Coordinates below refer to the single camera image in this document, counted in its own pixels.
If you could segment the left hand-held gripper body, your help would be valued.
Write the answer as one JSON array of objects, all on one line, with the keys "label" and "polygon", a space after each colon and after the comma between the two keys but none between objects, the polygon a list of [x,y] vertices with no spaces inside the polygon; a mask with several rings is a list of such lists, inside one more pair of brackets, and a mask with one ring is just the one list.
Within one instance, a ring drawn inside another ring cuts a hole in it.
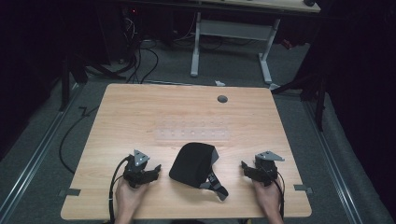
[{"label": "left hand-held gripper body", "polygon": [[149,161],[149,156],[135,149],[134,154],[127,157],[127,165],[124,168],[123,178],[129,185],[136,189],[149,182],[145,168]]}]

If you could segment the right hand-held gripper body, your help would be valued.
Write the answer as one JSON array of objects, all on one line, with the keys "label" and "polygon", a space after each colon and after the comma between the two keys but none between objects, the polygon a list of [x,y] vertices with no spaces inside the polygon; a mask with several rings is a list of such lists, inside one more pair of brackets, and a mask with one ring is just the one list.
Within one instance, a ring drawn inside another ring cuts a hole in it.
[{"label": "right hand-held gripper body", "polygon": [[278,171],[276,161],[285,159],[272,151],[264,151],[255,155],[255,166],[259,170],[258,182],[262,182],[265,187],[272,184],[277,179]]}]

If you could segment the black cloth with grey strap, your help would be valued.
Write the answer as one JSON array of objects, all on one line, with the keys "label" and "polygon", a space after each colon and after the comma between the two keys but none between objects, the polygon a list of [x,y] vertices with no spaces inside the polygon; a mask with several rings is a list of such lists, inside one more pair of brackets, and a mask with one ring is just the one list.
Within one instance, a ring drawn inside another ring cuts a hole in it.
[{"label": "black cloth with grey strap", "polygon": [[219,159],[216,148],[205,143],[191,142],[184,145],[169,172],[169,176],[182,184],[214,191],[221,201],[229,192],[213,171],[213,164]]}]

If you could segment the grey tape piece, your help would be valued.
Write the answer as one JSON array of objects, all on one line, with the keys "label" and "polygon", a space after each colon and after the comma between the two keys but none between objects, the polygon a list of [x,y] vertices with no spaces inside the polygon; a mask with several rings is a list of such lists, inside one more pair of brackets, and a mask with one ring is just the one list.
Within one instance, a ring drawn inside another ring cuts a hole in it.
[{"label": "grey tape piece", "polygon": [[81,189],[61,189],[58,193],[58,196],[79,196]]},{"label": "grey tape piece", "polygon": [[309,188],[308,186],[302,184],[302,185],[293,185],[294,186],[294,190],[296,191],[304,191],[307,194],[312,194],[313,190],[312,188]]}]

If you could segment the clear plastic strip with dots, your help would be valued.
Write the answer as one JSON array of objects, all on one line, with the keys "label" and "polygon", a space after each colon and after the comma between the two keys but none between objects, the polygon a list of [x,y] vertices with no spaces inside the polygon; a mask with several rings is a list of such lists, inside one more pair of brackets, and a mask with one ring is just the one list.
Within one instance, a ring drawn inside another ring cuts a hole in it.
[{"label": "clear plastic strip with dots", "polygon": [[227,141],[228,120],[209,116],[167,116],[157,118],[155,138],[160,141]]}]

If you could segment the black metal stand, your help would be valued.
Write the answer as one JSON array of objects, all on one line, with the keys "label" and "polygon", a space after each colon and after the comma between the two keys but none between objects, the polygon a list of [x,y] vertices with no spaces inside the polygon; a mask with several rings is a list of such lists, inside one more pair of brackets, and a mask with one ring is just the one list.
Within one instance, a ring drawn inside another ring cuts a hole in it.
[{"label": "black metal stand", "polygon": [[88,82],[88,76],[85,72],[85,67],[90,66],[95,70],[99,71],[106,77],[113,79],[122,79],[118,72],[113,72],[101,64],[89,60],[78,54],[66,55],[62,60],[62,98],[61,98],[61,111],[65,111],[70,101],[70,76],[73,76],[77,84],[86,84]]},{"label": "black metal stand", "polygon": [[316,109],[314,113],[314,122],[317,128],[322,132],[322,118],[323,111],[325,109],[325,93],[328,76],[321,73],[313,73],[307,76],[297,77],[292,82],[289,82],[280,87],[276,87],[271,90],[272,94],[279,94],[286,90],[298,89],[302,91],[300,93],[300,99],[302,101],[316,101]]}]

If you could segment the dark computer tower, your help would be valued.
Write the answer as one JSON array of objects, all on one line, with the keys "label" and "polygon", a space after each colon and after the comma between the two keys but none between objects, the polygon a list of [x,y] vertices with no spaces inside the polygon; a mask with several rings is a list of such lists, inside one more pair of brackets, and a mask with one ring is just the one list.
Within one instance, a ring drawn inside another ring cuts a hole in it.
[{"label": "dark computer tower", "polygon": [[136,34],[133,9],[125,5],[103,3],[97,10],[109,61],[120,64],[128,62],[132,57]]}]

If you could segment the metal floor rail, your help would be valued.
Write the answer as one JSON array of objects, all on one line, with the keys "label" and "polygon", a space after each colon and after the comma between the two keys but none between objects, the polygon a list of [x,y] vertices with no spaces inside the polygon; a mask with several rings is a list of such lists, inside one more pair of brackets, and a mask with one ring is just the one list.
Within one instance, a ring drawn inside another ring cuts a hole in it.
[{"label": "metal floor rail", "polygon": [[309,117],[309,120],[313,126],[317,139],[320,143],[320,148],[327,166],[328,172],[331,176],[338,198],[343,205],[346,212],[346,216],[350,224],[363,224],[361,214],[352,198],[350,189],[345,181],[342,173],[336,163],[336,160],[332,154],[329,143],[325,137],[323,131],[321,131],[316,124],[314,107],[307,102],[303,102],[304,110]]},{"label": "metal floor rail", "polygon": [[62,109],[58,99],[62,89],[55,88],[50,99],[34,113],[11,151],[0,162],[0,224],[7,224],[11,219],[83,89],[84,85],[74,84],[69,101]]}]

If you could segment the desk with white metal frame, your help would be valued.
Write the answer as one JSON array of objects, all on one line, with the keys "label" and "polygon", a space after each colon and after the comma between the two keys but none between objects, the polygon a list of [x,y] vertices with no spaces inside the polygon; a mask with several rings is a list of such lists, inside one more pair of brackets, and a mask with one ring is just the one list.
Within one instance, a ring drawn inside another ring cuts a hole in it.
[{"label": "desk with white metal frame", "polygon": [[308,7],[304,0],[191,0],[198,7],[219,7],[220,9],[258,9],[275,13],[270,24],[253,24],[252,22],[230,21],[226,19],[203,19],[202,13],[195,14],[194,49],[191,60],[191,76],[199,75],[200,39],[202,35],[258,40],[266,43],[263,52],[258,55],[262,76],[266,84],[273,83],[267,57],[273,45],[281,22],[280,13],[297,15],[318,15],[320,6],[315,3]]}]

